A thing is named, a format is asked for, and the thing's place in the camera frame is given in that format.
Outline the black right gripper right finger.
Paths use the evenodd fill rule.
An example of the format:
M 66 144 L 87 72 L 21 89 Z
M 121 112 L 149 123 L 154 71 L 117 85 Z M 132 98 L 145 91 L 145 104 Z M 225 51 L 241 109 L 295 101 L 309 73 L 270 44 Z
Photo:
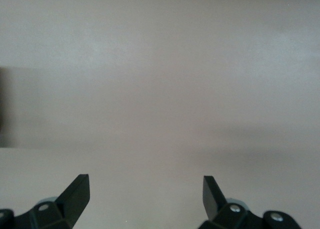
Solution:
M 198 229 L 302 229 L 285 212 L 268 210 L 259 217 L 243 201 L 225 198 L 213 176 L 203 177 L 202 202 L 208 220 Z

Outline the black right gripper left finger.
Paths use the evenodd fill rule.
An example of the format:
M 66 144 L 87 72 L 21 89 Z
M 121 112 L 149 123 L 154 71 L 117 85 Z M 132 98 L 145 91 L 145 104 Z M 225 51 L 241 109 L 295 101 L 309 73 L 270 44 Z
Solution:
M 80 174 L 58 197 L 42 199 L 23 214 L 0 208 L 0 229 L 73 229 L 89 201 L 90 178 Z

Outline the black plastic box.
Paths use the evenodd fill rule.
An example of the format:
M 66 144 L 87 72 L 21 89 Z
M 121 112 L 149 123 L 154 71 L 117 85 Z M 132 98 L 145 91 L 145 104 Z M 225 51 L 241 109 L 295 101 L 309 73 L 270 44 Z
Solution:
M 0 67 L 0 136 L 4 130 L 5 123 L 5 100 L 6 100 L 5 71 Z

